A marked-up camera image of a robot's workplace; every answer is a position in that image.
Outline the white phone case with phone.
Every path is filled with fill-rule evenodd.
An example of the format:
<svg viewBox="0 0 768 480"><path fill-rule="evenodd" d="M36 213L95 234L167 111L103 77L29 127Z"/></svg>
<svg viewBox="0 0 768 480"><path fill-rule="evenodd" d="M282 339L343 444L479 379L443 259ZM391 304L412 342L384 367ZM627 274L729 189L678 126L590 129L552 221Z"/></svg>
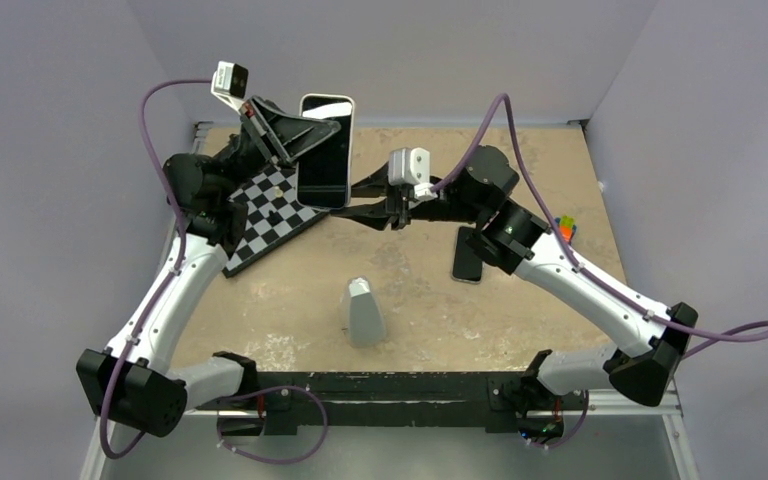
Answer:
<svg viewBox="0 0 768 480"><path fill-rule="evenodd" d="M350 201L355 101L345 95L308 93L300 102L303 117L333 120L340 130L306 155L297 168L297 200L316 210L338 210Z"/></svg>

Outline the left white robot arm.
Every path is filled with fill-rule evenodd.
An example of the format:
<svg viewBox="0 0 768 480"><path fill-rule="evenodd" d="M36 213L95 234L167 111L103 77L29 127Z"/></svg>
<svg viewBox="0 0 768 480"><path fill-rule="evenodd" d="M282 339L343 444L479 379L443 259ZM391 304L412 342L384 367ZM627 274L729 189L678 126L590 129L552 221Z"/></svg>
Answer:
<svg viewBox="0 0 768 480"><path fill-rule="evenodd" d="M195 307L242 241L247 207L232 195L263 171L310 166L317 159L345 164L351 122L335 114L305 118L254 96L241 106L241 127L217 154L179 153L162 165L183 223L171 255L138 309L107 346L85 350L76 365L102 435L110 424L140 435L168 435L183 413L223 399L232 408L258 395L256 364L220 352L177 372L171 357Z"/></svg>

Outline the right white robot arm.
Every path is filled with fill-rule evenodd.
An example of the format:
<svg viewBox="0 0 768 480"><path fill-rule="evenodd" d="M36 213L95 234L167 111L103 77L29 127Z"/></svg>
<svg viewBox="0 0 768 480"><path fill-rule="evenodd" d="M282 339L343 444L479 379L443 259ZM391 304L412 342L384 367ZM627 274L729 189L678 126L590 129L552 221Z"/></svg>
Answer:
<svg viewBox="0 0 768 480"><path fill-rule="evenodd" d="M368 204L334 216L378 231L400 230L414 220L470 224L465 243L483 263L542 288L609 338L591 350L539 352L514 393L523 408L544 407L575 390L608 388L640 405L659 405L697 311L650 299L578 257L547 221L511 199L519 175L499 149L478 147L438 193L425 168L402 169L429 157L420 148L392 152L387 165L352 188Z"/></svg>

